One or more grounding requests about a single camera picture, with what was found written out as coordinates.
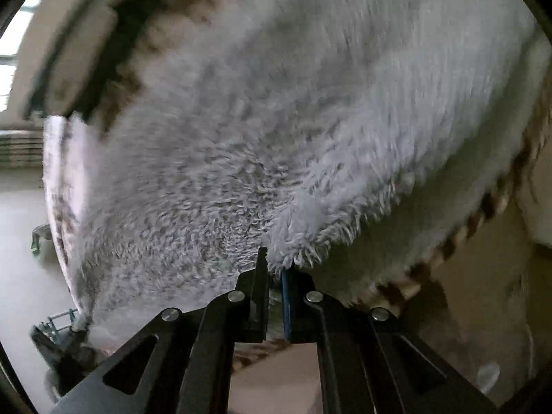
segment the white fluffy fabric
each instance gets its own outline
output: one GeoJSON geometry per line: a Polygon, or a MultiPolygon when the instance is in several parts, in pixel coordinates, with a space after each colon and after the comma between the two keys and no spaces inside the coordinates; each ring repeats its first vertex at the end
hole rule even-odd
{"type": "Polygon", "coordinates": [[[110,134],[70,266],[90,340],[206,305],[262,244],[343,300],[404,270],[508,167],[549,55],[521,0],[224,8],[110,134]]]}

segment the silver screw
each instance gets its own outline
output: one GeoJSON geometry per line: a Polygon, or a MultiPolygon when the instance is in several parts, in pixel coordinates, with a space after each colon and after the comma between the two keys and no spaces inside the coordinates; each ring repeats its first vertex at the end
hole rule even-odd
{"type": "Polygon", "coordinates": [[[232,291],[228,293],[228,300],[231,302],[241,302],[245,298],[245,294],[241,291],[232,291]]]}
{"type": "Polygon", "coordinates": [[[374,308],[372,310],[372,318],[375,321],[384,322],[389,319],[389,312],[385,308],[374,308]]]}
{"type": "Polygon", "coordinates": [[[309,302],[312,302],[313,304],[317,304],[321,302],[323,298],[324,298],[324,294],[318,291],[310,291],[307,293],[307,300],[309,302]]]}
{"type": "Polygon", "coordinates": [[[165,322],[172,322],[178,319],[178,310],[176,308],[167,308],[164,312],[161,313],[161,319],[165,322]]]}

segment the window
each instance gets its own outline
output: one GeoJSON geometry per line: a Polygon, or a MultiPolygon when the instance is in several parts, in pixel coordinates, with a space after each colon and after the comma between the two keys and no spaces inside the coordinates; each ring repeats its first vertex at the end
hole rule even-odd
{"type": "Polygon", "coordinates": [[[8,107],[17,66],[17,52],[40,0],[25,0],[0,38],[0,112],[8,107]]]}

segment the plush textile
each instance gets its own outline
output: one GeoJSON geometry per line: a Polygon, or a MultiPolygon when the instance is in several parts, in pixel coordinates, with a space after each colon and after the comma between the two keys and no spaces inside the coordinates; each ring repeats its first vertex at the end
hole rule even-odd
{"type": "Polygon", "coordinates": [[[245,0],[193,34],[91,179],[68,273],[98,347],[231,289],[261,244],[343,300],[403,272],[508,168],[550,54],[521,0],[245,0]]]}

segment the triangular cutout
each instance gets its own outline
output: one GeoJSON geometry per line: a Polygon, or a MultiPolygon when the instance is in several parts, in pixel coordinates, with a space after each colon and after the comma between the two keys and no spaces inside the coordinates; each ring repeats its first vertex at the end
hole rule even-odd
{"type": "Polygon", "coordinates": [[[155,336],[146,338],[119,364],[104,375],[103,382],[122,393],[134,394],[156,343],[157,338],[155,336]]]}
{"type": "Polygon", "coordinates": [[[446,376],[410,342],[401,336],[394,338],[395,348],[412,388],[423,395],[446,381],[446,376]]]}

